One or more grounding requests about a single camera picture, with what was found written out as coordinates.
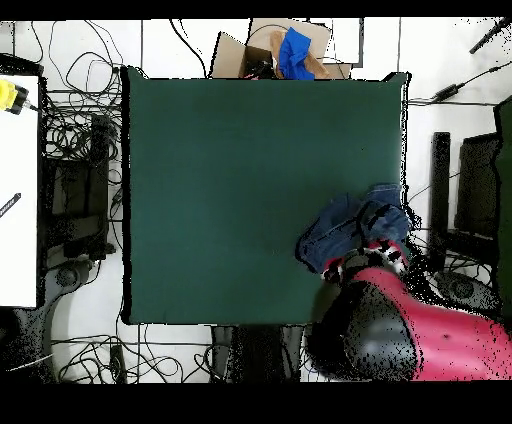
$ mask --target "black pen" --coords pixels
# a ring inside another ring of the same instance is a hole
[[[21,199],[21,193],[16,193],[11,200],[0,208],[0,218],[4,216],[9,209],[11,209],[18,200]]]

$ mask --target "blue fabric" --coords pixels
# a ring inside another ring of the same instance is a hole
[[[407,215],[400,206],[400,185],[379,184],[363,199],[343,194],[331,200],[299,239],[297,256],[309,268],[322,273],[329,259],[345,256],[350,250],[361,247],[364,241],[392,240],[404,251],[403,241],[408,230]]]
[[[290,28],[279,50],[279,69],[286,79],[314,80],[315,75],[306,71],[304,59],[308,55],[311,39]]]

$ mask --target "green mat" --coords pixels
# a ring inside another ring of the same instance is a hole
[[[496,157],[499,173],[499,226],[500,257],[497,282],[503,300],[503,315],[512,321],[512,97],[495,108],[496,129],[503,144]]]
[[[406,81],[148,80],[128,68],[127,321],[309,322],[320,278],[296,242],[337,194],[400,181]]]

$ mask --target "denim fabric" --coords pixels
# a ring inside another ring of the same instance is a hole
[[[321,212],[297,243],[297,257],[314,272],[322,273],[329,259],[379,239],[396,242],[403,251],[409,230],[400,206],[400,185],[379,184],[363,199],[343,194]]]

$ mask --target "white floor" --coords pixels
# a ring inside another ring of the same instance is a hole
[[[108,29],[117,45],[118,55],[110,37],[98,29],[105,38],[112,60],[133,66],[141,66],[151,77],[202,76],[199,61],[173,33],[167,20],[143,22],[143,42],[141,43],[141,21],[95,21]],[[247,37],[248,20],[183,20],[190,44],[199,48],[207,71],[215,46],[218,31],[222,30],[239,40]],[[412,74],[409,98],[430,98],[437,91],[452,84],[463,82],[488,68],[512,60],[510,32],[505,31],[474,55],[469,49],[494,25],[491,18],[365,18],[364,26],[364,66],[352,71],[353,79],[382,79],[390,72],[407,71]],[[63,89],[64,84],[48,56],[53,22],[34,22],[35,29],[44,49],[42,64],[48,78],[48,89]],[[5,24],[0,26],[0,52],[12,53],[12,37],[6,32]],[[338,27],[335,42],[343,51],[343,45],[357,43],[354,39],[343,39],[343,30]],[[51,57],[65,75],[73,61],[86,51],[96,52],[106,57],[105,47],[98,36],[83,21],[57,22],[54,26]],[[353,48],[344,51],[353,52]],[[39,46],[30,27],[30,22],[17,23],[16,55],[37,60]],[[69,75],[70,81],[85,88],[85,77],[93,55],[82,58],[76,69]],[[106,67],[94,63],[91,67],[90,90],[101,90],[108,81]],[[456,102],[498,103],[512,94],[512,66],[468,84],[461,92],[450,99]],[[431,105],[410,106],[407,121],[407,183],[409,198],[429,184],[430,146],[436,131],[451,133],[451,172],[458,171],[458,151],[465,137],[495,131],[492,107],[476,105]],[[455,199],[457,179],[451,180],[452,199]],[[428,190],[411,202],[416,214],[428,222]],[[450,202],[450,222],[453,223],[455,204]],[[122,211],[116,218],[122,217]],[[421,232],[418,235],[426,238]],[[113,234],[110,242],[116,244]],[[57,307],[53,322],[53,339],[69,339],[101,334],[115,334],[115,321],[119,311],[122,293],[121,253],[118,252],[102,264],[98,279],[74,294],[66,296]],[[125,341],[137,341],[137,327],[119,325],[120,336]],[[210,329],[201,326],[150,325],[148,341],[165,343],[198,343],[211,341]],[[56,367],[65,365],[83,345],[60,344],[54,347]],[[185,374],[196,368],[195,353],[204,352],[203,346],[159,346],[151,345],[155,356],[173,356],[184,367]],[[141,352],[148,355],[146,346]],[[105,361],[108,352],[104,350]],[[135,355],[125,352],[127,366],[136,365]],[[176,365],[166,361],[161,369],[173,373]],[[141,366],[141,372],[148,370]],[[70,377],[84,376],[80,367],[73,368]],[[316,376],[303,371],[303,379],[316,381]],[[178,381],[179,373],[168,379]],[[198,372],[188,380],[207,381],[204,372]],[[141,382],[158,382],[160,378],[150,372]]]

